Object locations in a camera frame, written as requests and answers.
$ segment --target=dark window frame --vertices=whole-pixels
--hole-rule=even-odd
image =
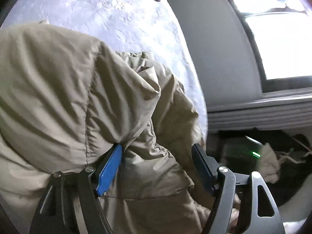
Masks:
[[[293,89],[300,89],[300,88],[308,88],[312,87],[312,76],[300,76],[300,77],[291,77],[291,78],[281,78],[281,79],[266,79],[266,73],[264,71],[262,58],[260,56],[260,52],[257,46],[257,43],[255,41],[255,37],[252,33],[252,30],[250,29],[249,25],[246,23],[245,18],[247,16],[256,15],[255,14],[248,14],[248,13],[242,13],[238,10],[236,4],[233,0],[228,0],[232,8],[234,9],[237,17],[239,18],[245,32],[247,35],[247,38],[249,39],[250,45],[252,47],[252,50],[255,55],[255,60],[258,65],[258,71],[260,75],[260,81],[262,86],[262,92],[268,93],[268,92],[274,92],[274,91],[282,91],[282,90],[293,90]],[[266,13],[280,13],[280,12],[301,12],[306,13],[305,11],[295,11],[295,10],[285,10],[285,9],[272,9],[270,11],[266,11],[260,14],[266,14]]]

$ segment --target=bed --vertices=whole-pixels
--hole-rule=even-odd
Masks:
[[[183,83],[206,137],[203,93],[184,35],[166,0],[18,0],[1,29],[41,20],[95,36],[116,51],[153,53]]]

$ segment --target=green light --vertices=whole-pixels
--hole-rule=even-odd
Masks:
[[[261,157],[261,155],[260,154],[258,154],[257,152],[252,152],[252,154],[255,156],[255,157],[257,157],[257,158],[260,158]]]

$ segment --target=beige jacket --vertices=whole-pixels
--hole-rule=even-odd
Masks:
[[[0,132],[0,196],[26,232],[50,174],[78,172],[113,143],[123,161],[101,202],[114,233],[200,233],[207,220],[190,156],[205,147],[198,114],[150,54],[51,25],[1,31]]]

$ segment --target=window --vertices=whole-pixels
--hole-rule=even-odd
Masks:
[[[249,37],[263,92],[312,87],[312,17],[300,0],[229,0]]]

